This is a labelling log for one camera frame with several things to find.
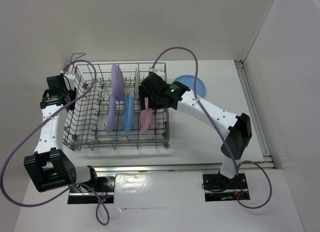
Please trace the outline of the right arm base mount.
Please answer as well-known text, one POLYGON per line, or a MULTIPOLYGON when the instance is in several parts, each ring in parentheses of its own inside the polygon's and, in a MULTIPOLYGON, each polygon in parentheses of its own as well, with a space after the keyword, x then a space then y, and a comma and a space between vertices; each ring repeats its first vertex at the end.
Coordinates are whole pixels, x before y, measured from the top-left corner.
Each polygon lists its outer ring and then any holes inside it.
POLYGON ((203 174, 204 198, 206 202, 249 200, 250 193, 244 173, 236 175, 232 180, 220 174, 203 174))

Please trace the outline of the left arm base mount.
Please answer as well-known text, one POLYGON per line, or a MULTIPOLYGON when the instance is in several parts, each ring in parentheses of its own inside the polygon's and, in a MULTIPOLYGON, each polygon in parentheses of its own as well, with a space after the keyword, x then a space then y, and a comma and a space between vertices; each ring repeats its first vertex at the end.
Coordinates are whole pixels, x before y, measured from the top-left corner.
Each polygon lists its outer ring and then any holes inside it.
MULTIPOLYGON (((115 200, 115 175, 97 178, 96 184, 90 187, 99 195, 104 204, 113 204, 115 200)), ((88 188, 77 186, 70 190, 67 203, 69 205, 98 204, 99 200, 88 188)))

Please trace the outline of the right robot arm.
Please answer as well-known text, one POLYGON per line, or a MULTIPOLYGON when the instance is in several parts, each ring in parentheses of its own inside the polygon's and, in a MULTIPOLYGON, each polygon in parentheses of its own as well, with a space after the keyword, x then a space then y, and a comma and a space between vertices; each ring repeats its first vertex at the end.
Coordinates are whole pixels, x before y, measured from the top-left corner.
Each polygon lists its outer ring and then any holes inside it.
POLYGON ((155 72, 150 72, 141 81, 138 93, 142 110, 172 108, 214 128, 223 138, 220 149, 224 159, 218 182, 223 188, 230 188, 235 183, 243 152, 252 138, 251 120, 247 114, 227 112, 196 96, 192 89, 178 81, 166 83, 155 72))

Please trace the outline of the pink plate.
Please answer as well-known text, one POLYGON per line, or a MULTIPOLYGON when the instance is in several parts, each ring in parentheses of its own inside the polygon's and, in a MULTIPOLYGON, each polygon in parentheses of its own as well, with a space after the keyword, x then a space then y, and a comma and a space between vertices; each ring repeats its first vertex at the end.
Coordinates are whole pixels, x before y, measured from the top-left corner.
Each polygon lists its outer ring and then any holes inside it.
POLYGON ((149 108, 149 99, 146 97, 144 99, 145 110, 140 111, 140 131, 142 133, 146 132, 151 124, 152 119, 152 109, 149 108))

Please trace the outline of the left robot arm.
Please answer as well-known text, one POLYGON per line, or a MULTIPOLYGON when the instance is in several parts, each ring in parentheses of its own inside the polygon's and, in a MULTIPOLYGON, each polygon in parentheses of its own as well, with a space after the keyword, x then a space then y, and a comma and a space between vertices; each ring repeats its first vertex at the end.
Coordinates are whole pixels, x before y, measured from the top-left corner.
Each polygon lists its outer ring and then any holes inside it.
POLYGON ((68 105, 76 98, 75 76, 60 74, 46 79, 48 88, 40 102, 42 120, 38 144, 31 156, 24 158, 24 167, 39 192, 80 183, 88 192, 97 189, 99 180, 92 166, 75 167, 63 152, 63 134, 68 105))

